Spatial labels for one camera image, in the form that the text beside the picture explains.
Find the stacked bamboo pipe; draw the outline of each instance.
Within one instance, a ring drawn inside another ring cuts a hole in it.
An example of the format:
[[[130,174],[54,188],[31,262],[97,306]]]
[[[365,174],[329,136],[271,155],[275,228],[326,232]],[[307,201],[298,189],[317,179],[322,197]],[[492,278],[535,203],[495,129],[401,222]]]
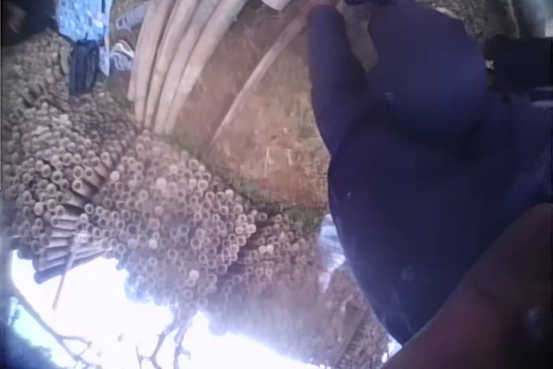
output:
[[[4,218],[38,283],[98,256],[116,258],[136,300],[168,304],[184,321],[202,309],[219,332],[330,360],[327,345],[340,337],[333,299],[351,286],[318,292],[312,230],[256,209],[186,151],[137,135],[102,86],[69,97],[61,38],[43,34],[6,52]],[[60,76],[22,98],[46,65]]]
[[[3,191],[20,253],[43,281],[109,247],[95,238],[84,205],[134,138],[107,92],[69,97],[68,42],[40,34],[4,55]]]
[[[158,134],[172,132],[205,65],[247,1],[153,0],[128,92],[139,124]],[[264,0],[278,10],[289,1]]]

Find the tree branch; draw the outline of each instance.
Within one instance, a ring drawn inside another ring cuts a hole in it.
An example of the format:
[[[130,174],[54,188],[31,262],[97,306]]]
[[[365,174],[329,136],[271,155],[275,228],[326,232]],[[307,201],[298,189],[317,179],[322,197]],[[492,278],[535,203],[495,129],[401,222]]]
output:
[[[50,334],[54,339],[58,342],[58,344],[63,348],[63,350],[66,351],[66,353],[75,360],[75,362],[81,362],[84,365],[90,365],[87,361],[85,361],[82,358],[83,353],[85,353],[88,349],[91,348],[92,343],[89,340],[83,339],[79,336],[62,336],[60,334],[57,334],[45,321],[42,319],[41,315],[38,314],[38,312],[31,306],[31,304],[27,301],[27,299],[23,296],[21,291],[17,289],[17,287],[10,281],[9,287],[5,287],[6,290],[10,292],[10,296],[13,296],[16,298],[16,300],[19,302],[19,305],[21,305],[27,313],[35,319],[35,321]],[[80,341],[84,343],[86,346],[85,349],[81,353],[74,353],[66,344],[66,341]]]
[[[154,352],[152,352],[152,355],[148,358],[150,362],[152,362],[152,366],[155,369],[162,369],[161,366],[157,363],[157,354],[159,353],[159,350],[162,348],[163,342],[169,336],[177,327],[177,322],[173,321],[171,324],[169,324],[165,330],[159,335],[159,338],[157,339],[156,348],[154,349]]]
[[[179,356],[184,355],[190,359],[190,352],[182,347],[182,339],[184,339],[184,334],[187,332],[188,325],[183,324],[179,327],[179,331],[175,336],[175,356],[173,358],[173,369],[179,368]]]
[[[138,352],[138,346],[135,348],[135,350],[137,351],[138,367],[139,367],[139,369],[142,369],[142,362],[143,362],[144,359],[146,359],[146,358],[144,358],[144,357],[140,354],[140,352]]]

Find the person's arm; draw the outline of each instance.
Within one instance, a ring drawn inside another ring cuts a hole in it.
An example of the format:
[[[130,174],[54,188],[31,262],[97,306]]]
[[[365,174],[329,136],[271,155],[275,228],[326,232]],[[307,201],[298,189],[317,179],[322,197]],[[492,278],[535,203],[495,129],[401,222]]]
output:
[[[334,154],[365,108],[365,71],[350,48],[344,18],[319,5],[308,17],[308,66],[315,121]]]
[[[333,6],[323,4],[310,11],[308,55],[314,94],[344,94],[363,89],[365,70],[353,55],[344,18]]]
[[[530,210],[469,271],[419,334],[382,369],[503,368],[529,308],[550,310],[551,205]]]

